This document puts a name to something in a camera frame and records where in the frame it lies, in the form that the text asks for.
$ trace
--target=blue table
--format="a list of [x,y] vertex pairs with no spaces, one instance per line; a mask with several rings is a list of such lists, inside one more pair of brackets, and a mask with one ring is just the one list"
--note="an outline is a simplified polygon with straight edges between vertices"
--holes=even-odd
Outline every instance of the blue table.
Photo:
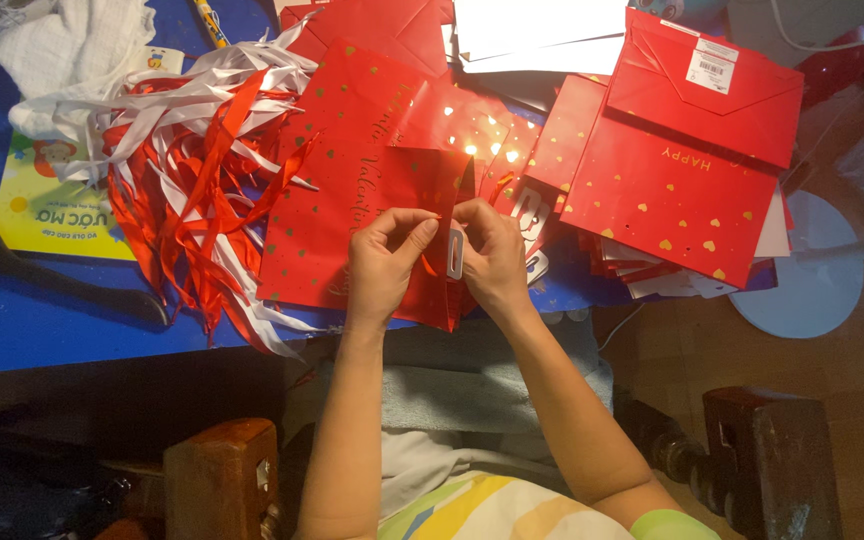
[[[222,17],[222,30],[235,43],[258,40],[267,27],[273,3],[264,0],[211,0]],[[149,0],[156,9],[157,34],[151,45],[171,47],[190,55],[201,55],[211,48],[191,3],[187,0]],[[0,179],[12,136],[7,114],[18,103],[18,89],[0,69]],[[617,280],[589,275],[588,254],[578,251],[574,239],[559,242],[546,250],[552,269],[543,278],[541,290],[531,292],[542,312],[575,310],[592,305],[625,304],[631,301],[627,289]],[[149,290],[138,264],[99,258],[21,253],[78,280],[117,289]],[[285,313],[316,326],[341,326],[345,313],[284,304]],[[411,325],[393,321],[391,328]],[[283,339],[305,338],[281,328]],[[216,347],[247,345],[228,320],[215,331]],[[89,304],[32,289],[22,282],[0,276],[0,371],[145,357],[207,347],[202,325],[190,312],[180,313],[174,325],[164,329],[138,327],[103,313]]]

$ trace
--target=clothes hanger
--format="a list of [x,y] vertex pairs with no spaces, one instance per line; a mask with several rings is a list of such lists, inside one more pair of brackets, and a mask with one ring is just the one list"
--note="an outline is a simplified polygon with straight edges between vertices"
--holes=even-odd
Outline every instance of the clothes hanger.
[[0,236],[0,274],[11,276],[36,288],[74,296],[79,300],[146,323],[162,326],[169,324],[169,317],[162,302],[148,292],[101,287],[60,274],[19,257],[6,246],[2,236]]

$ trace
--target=woman's right hand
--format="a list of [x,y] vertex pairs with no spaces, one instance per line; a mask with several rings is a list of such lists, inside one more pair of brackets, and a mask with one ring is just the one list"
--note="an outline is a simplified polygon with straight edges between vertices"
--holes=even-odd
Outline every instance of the woman's right hand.
[[499,214],[481,198],[456,204],[452,218],[453,229],[462,231],[459,223],[468,224],[462,232],[462,277],[472,297],[499,324],[517,313],[534,311],[519,221]]

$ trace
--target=colorful clothing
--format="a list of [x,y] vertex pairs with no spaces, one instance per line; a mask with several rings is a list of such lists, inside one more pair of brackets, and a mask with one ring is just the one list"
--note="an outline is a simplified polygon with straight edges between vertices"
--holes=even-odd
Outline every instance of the colorful clothing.
[[625,530],[617,521],[534,483],[471,471],[379,523],[379,540],[719,540],[689,515],[654,510]]

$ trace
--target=stack of red bags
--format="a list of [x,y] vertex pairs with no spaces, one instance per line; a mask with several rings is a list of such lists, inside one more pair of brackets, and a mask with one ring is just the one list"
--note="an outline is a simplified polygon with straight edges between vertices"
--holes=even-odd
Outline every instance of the stack of red bags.
[[[342,309],[352,233],[391,207],[448,223],[474,196],[518,218],[533,268],[577,229],[591,273],[635,298],[742,289],[756,257],[788,255],[778,176],[801,74],[629,9],[613,75],[569,76],[542,129],[453,85],[437,33],[449,16],[436,0],[342,0],[305,22],[289,50],[318,70],[275,160],[297,158],[321,190],[288,190],[271,213],[259,298]],[[471,302],[446,276],[445,227],[427,253],[395,316],[451,331]]]
[[[437,43],[442,49],[441,37]],[[551,208],[525,185],[522,170],[540,127],[498,99],[341,36],[313,60],[318,69],[295,103],[301,113],[283,125],[274,159],[299,157],[296,175],[320,190],[289,189],[276,204],[259,298],[343,309],[349,238],[394,207],[426,209],[449,223],[456,203],[482,196],[502,212],[528,214],[523,235],[538,250]],[[548,197],[554,204],[554,191]],[[446,275],[448,236],[440,227],[395,317],[451,331],[474,305]]]
[[593,274],[716,296],[788,256],[778,189],[803,75],[629,9],[611,77],[569,76],[525,174],[559,192]]

